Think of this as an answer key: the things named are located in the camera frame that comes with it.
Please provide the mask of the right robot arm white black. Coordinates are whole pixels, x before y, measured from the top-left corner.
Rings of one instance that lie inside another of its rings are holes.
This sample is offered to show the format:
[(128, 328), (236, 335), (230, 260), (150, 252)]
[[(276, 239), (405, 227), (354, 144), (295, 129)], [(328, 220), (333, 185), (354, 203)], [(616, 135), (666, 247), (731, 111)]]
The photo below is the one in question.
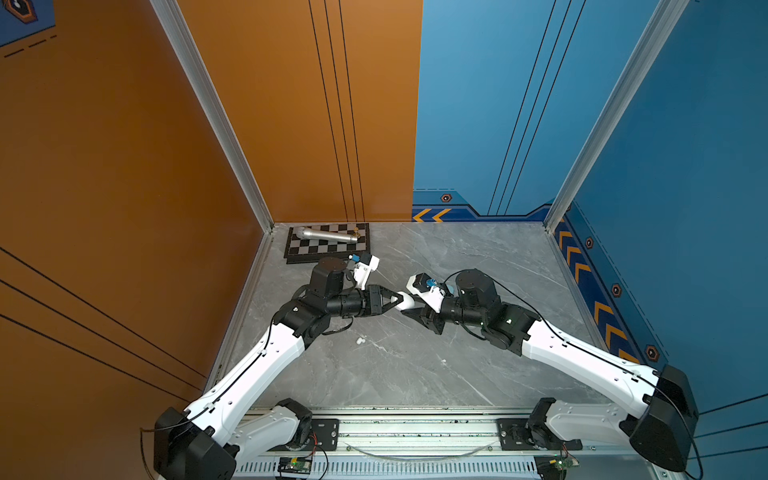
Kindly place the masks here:
[(409, 294), (422, 302), (418, 320), (435, 333), (447, 322), (477, 326), (501, 350), (548, 365), (607, 398), (574, 404), (542, 398), (526, 422), (540, 449), (567, 450), (586, 440), (632, 448), (645, 460), (685, 472), (698, 455), (699, 412), (687, 375), (615, 356), (554, 327), (537, 311), (503, 301), (498, 283), (477, 269), (463, 270), (454, 289), (426, 273), (409, 278)]

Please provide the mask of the white earbud charging case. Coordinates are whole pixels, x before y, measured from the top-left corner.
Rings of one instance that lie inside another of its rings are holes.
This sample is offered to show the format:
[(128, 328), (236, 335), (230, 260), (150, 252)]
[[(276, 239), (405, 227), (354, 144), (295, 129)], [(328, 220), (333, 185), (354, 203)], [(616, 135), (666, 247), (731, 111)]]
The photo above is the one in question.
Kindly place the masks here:
[(416, 301), (406, 292), (399, 292), (400, 302), (395, 306), (398, 311), (415, 309)]

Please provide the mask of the left aluminium corner post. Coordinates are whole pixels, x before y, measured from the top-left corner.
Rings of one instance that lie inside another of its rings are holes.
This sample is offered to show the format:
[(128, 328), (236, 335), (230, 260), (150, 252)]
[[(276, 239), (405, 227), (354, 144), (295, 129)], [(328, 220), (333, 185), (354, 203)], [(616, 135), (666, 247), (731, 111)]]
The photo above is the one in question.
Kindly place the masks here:
[(151, 0), (150, 4), (254, 216), (261, 229), (271, 234), (274, 220), (181, 7), (177, 1), (171, 0)]

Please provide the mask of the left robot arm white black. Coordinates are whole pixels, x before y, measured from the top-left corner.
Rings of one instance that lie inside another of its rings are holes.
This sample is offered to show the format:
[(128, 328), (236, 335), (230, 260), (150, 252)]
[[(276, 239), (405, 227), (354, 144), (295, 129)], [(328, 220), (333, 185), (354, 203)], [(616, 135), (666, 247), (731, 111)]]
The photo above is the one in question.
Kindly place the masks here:
[(230, 479), (239, 456), (273, 448), (311, 445), (312, 413), (292, 399), (268, 413), (243, 420), (254, 402), (294, 360), (329, 328), (333, 318), (379, 316), (414, 304), (406, 292), (370, 284), (377, 260), (326, 257), (273, 315), (266, 333), (216, 385), (184, 410), (168, 408), (150, 432), (153, 469), (162, 479)]

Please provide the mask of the aluminium corner post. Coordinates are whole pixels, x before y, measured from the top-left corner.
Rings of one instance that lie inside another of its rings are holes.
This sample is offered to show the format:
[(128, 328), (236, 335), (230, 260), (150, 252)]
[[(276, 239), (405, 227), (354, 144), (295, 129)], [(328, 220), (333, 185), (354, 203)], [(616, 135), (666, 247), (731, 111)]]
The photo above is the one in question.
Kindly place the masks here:
[(543, 222), (548, 234), (564, 218), (688, 4), (658, 2)]
[(274, 220), (181, 7), (177, 1), (171, 0), (151, 0), (150, 4), (254, 216), (261, 229), (271, 234)]

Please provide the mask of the silver microphone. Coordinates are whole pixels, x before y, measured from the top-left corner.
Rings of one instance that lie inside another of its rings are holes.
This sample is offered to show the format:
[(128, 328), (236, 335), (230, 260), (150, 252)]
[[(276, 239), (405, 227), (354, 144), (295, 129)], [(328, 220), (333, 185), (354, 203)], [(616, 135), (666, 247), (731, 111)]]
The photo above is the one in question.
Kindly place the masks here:
[(298, 227), (295, 229), (294, 233), (298, 238), (303, 240), (325, 240), (352, 244), (359, 241), (359, 236), (355, 232), (349, 234), (315, 230), (309, 227)]

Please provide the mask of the left green circuit board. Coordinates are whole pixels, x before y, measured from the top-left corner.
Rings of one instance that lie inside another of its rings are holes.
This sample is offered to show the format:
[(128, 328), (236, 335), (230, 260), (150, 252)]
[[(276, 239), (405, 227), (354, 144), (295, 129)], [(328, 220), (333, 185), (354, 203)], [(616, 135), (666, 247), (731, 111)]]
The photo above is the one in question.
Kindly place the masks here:
[(276, 468), (278, 479), (306, 479), (313, 473), (311, 457), (280, 457)]

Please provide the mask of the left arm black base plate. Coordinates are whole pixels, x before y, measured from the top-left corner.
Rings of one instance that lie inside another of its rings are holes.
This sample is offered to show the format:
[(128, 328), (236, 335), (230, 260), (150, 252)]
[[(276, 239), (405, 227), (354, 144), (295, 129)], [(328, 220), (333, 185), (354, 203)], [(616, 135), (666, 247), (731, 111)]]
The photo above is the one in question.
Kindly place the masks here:
[(315, 441), (326, 452), (337, 449), (339, 439), (340, 420), (338, 418), (320, 418), (311, 421), (311, 430), (304, 443), (298, 446), (280, 445), (269, 450), (270, 453), (299, 451), (311, 453), (315, 448)]

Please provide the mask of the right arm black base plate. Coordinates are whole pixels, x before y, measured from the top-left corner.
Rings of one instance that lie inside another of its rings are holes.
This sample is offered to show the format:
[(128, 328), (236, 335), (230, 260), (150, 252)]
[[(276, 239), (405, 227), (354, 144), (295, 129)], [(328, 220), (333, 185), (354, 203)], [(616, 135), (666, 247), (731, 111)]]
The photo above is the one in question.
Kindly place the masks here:
[(583, 449), (581, 440), (565, 441), (555, 435), (544, 423), (531, 423), (522, 418), (496, 420), (498, 436), (503, 451)]

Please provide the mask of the black white chessboard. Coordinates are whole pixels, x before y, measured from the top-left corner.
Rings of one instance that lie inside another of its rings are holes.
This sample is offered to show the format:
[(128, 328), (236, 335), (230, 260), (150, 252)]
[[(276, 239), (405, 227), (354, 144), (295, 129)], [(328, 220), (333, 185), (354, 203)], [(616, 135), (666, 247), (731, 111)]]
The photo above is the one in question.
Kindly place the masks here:
[[(303, 240), (298, 238), (294, 231), (298, 227), (309, 227), (315, 230), (349, 233), (354, 229), (360, 230), (361, 237), (355, 244), (341, 243), (325, 240)], [(283, 258), (288, 264), (314, 263), (320, 259), (331, 256), (348, 258), (352, 254), (360, 255), (362, 252), (371, 252), (369, 223), (333, 223), (309, 226), (292, 226), (288, 230)]]

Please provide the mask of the right aluminium corner post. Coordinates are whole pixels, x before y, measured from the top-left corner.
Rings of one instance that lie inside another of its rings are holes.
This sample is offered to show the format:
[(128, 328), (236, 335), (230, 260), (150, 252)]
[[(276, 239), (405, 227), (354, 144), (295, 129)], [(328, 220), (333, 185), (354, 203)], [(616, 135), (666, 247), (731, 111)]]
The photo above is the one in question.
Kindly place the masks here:
[(543, 222), (548, 234), (564, 218), (688, 4), (658, 2)]

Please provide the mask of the green circuit board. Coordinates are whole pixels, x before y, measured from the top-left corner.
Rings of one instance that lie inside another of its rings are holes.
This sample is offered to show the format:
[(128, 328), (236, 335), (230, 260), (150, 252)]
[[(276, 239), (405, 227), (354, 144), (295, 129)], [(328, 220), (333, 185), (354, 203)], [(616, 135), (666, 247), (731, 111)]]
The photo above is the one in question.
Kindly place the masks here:
[(537, 456), (534, 461), (541, 480), (566, 480), (568, 472), (580, 466), (580, 461), (572, 456)]
[(278, 479), (306, 479), (313, 473), (311, 457), (280, 457), (276, 468)]

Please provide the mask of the right green circuit board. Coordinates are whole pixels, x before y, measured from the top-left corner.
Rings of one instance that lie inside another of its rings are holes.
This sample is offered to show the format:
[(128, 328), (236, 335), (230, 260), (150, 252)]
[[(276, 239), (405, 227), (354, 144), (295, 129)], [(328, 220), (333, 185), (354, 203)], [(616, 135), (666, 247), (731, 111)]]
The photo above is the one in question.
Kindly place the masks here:
[(580, 461), (572, 456), (537, 456), (534, 461), (541, 480), (566, 480), (568, 472), (580, 466)]

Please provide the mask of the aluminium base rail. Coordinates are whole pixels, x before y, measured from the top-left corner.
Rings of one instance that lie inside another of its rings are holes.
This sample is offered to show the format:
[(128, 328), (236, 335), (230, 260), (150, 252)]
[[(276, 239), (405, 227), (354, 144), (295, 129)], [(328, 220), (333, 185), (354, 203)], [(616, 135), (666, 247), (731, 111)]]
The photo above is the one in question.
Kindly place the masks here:
[(342, 409), (313, 419), (340, 420), (337, 449), (315, 441), (311, 453), (288, 451), (239, 456), (230, 479), (278, 479), (280, 457), (311, 457), (306, 479), (540, 479), (534, 458), (572, 456), (580, 466), (567, 479), (675, 479), (677, 473), (643, 459), (629, 447), (586, 440), (583, 449), (503, 451), (496, 420), (512, 411)]

